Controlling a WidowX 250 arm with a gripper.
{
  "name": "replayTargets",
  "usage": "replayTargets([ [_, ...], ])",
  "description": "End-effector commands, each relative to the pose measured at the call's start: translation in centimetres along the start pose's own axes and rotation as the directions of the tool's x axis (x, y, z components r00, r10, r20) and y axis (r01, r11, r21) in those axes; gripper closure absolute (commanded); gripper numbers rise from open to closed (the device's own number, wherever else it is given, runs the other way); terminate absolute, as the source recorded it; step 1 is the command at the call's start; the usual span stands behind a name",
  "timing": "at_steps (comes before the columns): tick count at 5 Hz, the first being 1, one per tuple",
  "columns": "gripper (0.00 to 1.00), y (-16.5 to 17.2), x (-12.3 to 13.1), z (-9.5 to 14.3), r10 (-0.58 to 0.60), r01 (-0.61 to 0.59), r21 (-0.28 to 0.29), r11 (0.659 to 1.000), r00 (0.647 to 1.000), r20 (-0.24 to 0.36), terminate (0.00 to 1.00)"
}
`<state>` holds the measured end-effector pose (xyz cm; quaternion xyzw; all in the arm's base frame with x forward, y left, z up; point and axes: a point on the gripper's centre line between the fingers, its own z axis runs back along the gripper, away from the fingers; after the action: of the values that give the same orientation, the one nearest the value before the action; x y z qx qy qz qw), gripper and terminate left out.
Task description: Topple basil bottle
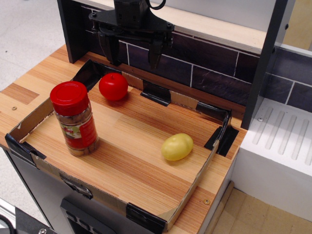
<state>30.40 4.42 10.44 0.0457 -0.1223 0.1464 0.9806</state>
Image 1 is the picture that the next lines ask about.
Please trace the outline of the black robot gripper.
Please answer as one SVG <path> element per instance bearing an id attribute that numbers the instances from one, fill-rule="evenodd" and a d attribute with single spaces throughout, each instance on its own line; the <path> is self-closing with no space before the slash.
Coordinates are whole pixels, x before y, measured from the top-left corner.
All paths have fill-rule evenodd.
<path id="1" fill-rule="evenodd" d="M 150 44 L 148 61 L 156 69 L 163 50 L 173 44 L 174 24 L 153 14 L 165 6 L 162 1 L 152 6 L 149 0 L 115 0 L 114 9 L 89 15 L 92 31 L 98 34 L 100 47 L 111 64 L 119 66 L 119 40 L 130 39 Z"/>

